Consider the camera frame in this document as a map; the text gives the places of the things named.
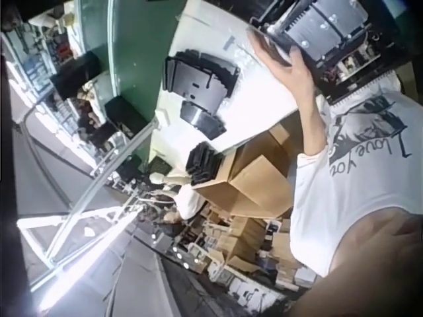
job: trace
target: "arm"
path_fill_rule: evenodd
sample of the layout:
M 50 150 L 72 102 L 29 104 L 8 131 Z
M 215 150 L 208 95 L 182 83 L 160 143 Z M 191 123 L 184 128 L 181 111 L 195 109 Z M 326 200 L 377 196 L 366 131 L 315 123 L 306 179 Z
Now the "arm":
M 325 123 L 317 109 L 314 96 L 299 102 L 302 103 L 298 104 L 298 108 L 303 130 L 304 154 L 311 157 L 319 154 L 327 145 Z
M 170 197 L 174 199 L 176 197 L 176 193 L 172 192 L 170 190 L 156 190 L 152 193 L 153 195 L 165 195 L 167 197 Z
M 304 64 L 301 51 L 296 47 L 291 48 L 291 66 L 287 67 L 286 61 L 273 51 L 261 35 L 250 32 L 249 39 L 259 60 L 292 93 L 297 102 L 304 134 L 304 154 L 313 156 L 320 153 L 327 143 L 325 125 L 315 102 L 313 77 Z
M 186 176 L 165 176 L 163 183 L 167 185 L 187 185 L 191 184 L 191 178 Z

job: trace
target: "hand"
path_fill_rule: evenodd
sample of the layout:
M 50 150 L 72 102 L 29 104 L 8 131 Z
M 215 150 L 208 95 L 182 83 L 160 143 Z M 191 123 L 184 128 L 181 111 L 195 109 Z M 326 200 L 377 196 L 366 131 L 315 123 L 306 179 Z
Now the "hand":
M 163 194 L 163 190 L 153 190 L 150 194 L 152 196 L 162 195 Z
M 248 37 L 251 46 L 259 58 L 269 68 L 273 76 L 293 94 L 298 107 L 310 106 L 314 103 L 315 85 L 310 70 L 304 64 L 299 48 L 292 46 L 289 56 L 292 66 L 284 66 L 275 47 L 266 43 L 266 40 L 257 31 L 250 30 Z

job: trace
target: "fingers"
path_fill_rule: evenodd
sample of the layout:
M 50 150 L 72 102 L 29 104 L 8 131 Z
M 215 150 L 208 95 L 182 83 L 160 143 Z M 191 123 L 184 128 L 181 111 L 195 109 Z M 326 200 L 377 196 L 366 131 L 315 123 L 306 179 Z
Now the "fingers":
M 301 50 L 297 46 L 291 47 L 289 56 L 291 57 L 292 67 L 306 67 Z
M 270 54 L 271 49 L 263 35 L 259 34 L 257 31 L 249 30 L 247 32 L 247 36 L 250 40 L 254 53 L 273 74 L 275 71 L 280 73 L 286 71 L 281 62 L 273 58 Z

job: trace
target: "person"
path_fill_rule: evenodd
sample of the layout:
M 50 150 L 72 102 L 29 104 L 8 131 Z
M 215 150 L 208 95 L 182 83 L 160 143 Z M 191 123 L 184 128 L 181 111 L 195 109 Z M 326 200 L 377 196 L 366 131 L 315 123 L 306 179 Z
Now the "person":
M 175 207 L 170 208 L 164 215 L 166 223 L 181 223 L 193 219 L 206 206 L 206 200 L 192 189 L 191 179 L 185 176 L 164 176 L 160 173 L 152 173 L 150 181 L 153 184 L 166 184 L 168 186 L 180 186 L 178 192 L 172 190 L 155 190 L 152 195 L 164 195 L 174 200 Z
M 324 277 L 288 316 L 423 316 L 423 108 L 385 88 L 331 108 L 326 124 L 301 51 L 291 48 L 286 67 L 262 36 L 249 39 L 298 106 L 290 248 Z

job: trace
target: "black plastic part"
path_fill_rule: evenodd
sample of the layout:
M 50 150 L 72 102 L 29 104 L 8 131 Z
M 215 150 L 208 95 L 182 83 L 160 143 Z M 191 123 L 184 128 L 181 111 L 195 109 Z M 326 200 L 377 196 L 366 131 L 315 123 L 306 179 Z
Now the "black plastic part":
M 141 180 L 143 173 L 138 169 L 141 164 L 142 160 L 137 155 L 132 155 L 116 169 L 116 172 L 125 183 L 130 183 L 133 179 Z
M 224 59 L 207 53 L 200 53 L 196 50 L 178 52 L 176 53 L 176 57 L 190 65 L 195 65 L 197 68 L 211 71 L 227 89 L 226 98 L 232 96 L 240 73 L 240 69 L 236 65 Z
M 170 57 L 166 58 L 166 64 L 169 68 L 169 91 L 196 103 L 210 114 L 217 112 L 227 95 L 227 89 L 215 74 Z
M 191 176 L 192 185 L 215 179 L 223 160 L 223 155 L 217 153 L 206 142 L 202 142 L 191 150 L 186 162 L 186 172 Z
M 211 116 L 189 101 L 183 101 L 180 118 L 203 133 L 209 140 L 214 140 L 226 132 L 225 126 L 216 116 Z
M 95 130 L 95 132 L 89 136 L 89 141 L 97 148 L 103 148 L 107 140 L 114 135 L 118 130 L 110 122 L 105 122 L 102 126 Z
M 132 139 L 148 121 L 122 96 L 116 96 L 104 105 L 107 118 Z
M 77 96 L 78 89 L 102 72 L 100 60 L 93 52 L 87 52 L 63 65 L 58 73 L 50 77 L 60 98 L 66 100 Z
M 163 89 L 174 92 L 214 115 L 224 98 L 230 98 L 239 68 L 224 59 L 195 50 L 167 57 Z

